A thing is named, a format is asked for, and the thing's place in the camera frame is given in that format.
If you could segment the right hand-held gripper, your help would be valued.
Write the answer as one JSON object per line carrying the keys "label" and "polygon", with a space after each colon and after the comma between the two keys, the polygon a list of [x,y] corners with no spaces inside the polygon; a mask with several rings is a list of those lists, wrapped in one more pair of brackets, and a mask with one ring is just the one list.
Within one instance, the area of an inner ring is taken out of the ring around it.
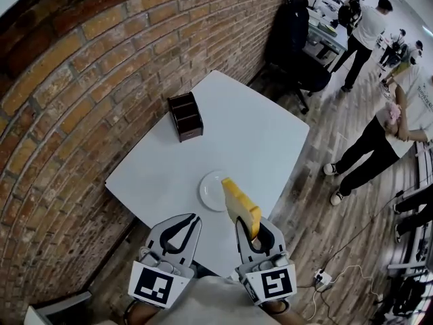
{"label": "right hand-held gripper", "polygon": [[[236,218],[237,249],[242,265],[235,268],[240,283],[254,305],[284,301],[297,293],[295,265],[289,260],[281,230],[268,219],[260,218],[260,250],[253,246],[248,228],[241,217]],[[262,261],[262,253],[267,257]]]}

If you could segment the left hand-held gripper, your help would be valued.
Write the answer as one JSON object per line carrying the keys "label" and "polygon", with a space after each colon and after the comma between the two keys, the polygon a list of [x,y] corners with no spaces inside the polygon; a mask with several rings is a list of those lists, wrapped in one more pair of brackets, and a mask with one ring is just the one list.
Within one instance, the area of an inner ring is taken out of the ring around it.
{"label": "left hand-held gripper", "polygon": [[[175,248],[170,240],[187,226],[181,246]],[[195,276],[190,265],[201,229],[202,221],[194,214],[175,215],[156,224],[147,247],[140,248],[139,260],[133,263],[128,294],[155,307],[172,307]]]}

